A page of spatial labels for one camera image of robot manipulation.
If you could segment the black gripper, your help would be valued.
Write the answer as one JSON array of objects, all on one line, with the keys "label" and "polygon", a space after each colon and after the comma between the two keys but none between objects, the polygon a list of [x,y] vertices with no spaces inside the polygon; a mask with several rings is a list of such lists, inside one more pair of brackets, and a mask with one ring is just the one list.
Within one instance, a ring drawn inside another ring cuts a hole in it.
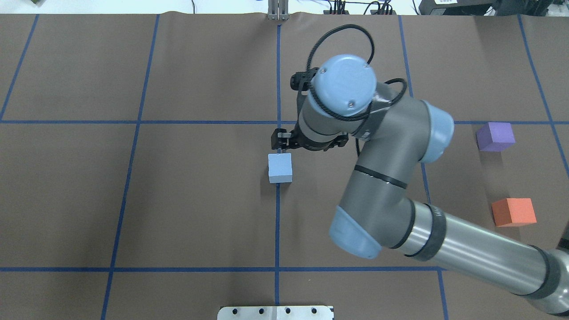
[{"label": "black gripper", "polygon": [[326,142],[317,142],[309,139],[300,129],[294,129],[289,133],[286,129],[277,128],[272,133],[272,150],[288,150],[290,148],[290,138],[297,147],[305,148],[306,150],[318,152],[327,151],[330,148],[344,147],[349,136],[347,134],[333,136],[332,140]]}]

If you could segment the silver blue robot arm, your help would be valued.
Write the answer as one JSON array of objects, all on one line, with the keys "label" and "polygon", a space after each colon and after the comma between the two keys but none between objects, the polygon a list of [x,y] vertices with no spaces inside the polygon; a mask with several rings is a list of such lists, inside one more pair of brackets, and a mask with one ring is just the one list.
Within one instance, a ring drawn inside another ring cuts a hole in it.
[{"label": "silver blue robot arm", "polygon": [[272,149],[319,152],[343,147],[349,136],[363,140],[329,230],[335,245],[363,259],[389,248],[431,261],[567,318],[567,249],[523,244],[407,198],[415,167],[449,146],[453,118],[406,95],[404,79],[378,82],[370,60],[342,54],[319,68],[312,60],[291,77],[297,122],[291,131],[274,130]]}]

